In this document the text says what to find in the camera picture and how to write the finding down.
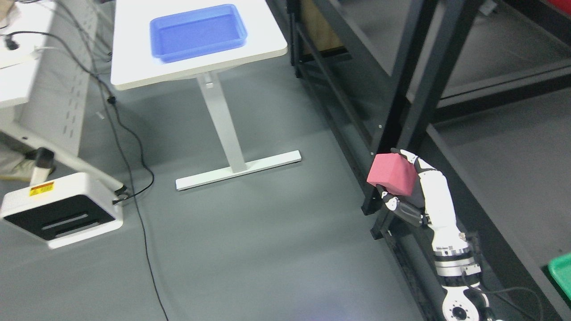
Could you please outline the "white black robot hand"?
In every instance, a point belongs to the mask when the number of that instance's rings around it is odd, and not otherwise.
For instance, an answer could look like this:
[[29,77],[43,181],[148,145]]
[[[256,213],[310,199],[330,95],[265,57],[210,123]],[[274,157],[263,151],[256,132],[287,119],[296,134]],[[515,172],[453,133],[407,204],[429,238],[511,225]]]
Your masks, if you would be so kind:
[[392,149],[392,154],[399,154],[414,165],[418,174],[424,210],[405,202],[400,197],[388,193],[381,185],[376,185],[386,207],[397,217],[412,225],[426,224],[434,232],[432,248],[434,252],[441,250],[461,251],[468,247],[465,236],[456,224],[456,215],[449,191],[448,182],[443,173],[436,170],[418,155],[403,149]]

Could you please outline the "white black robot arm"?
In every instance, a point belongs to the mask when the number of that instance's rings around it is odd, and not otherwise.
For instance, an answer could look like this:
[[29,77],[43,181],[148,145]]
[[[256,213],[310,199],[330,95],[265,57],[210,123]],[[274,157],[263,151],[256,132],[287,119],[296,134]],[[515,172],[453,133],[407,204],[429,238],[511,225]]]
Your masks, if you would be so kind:
[[446,321],[493,321],[491,303],[481,288],[483,273],[477,233],[467,234],[467,244],[461,251],[434,253],[435,271],[445,291],[442,315]]

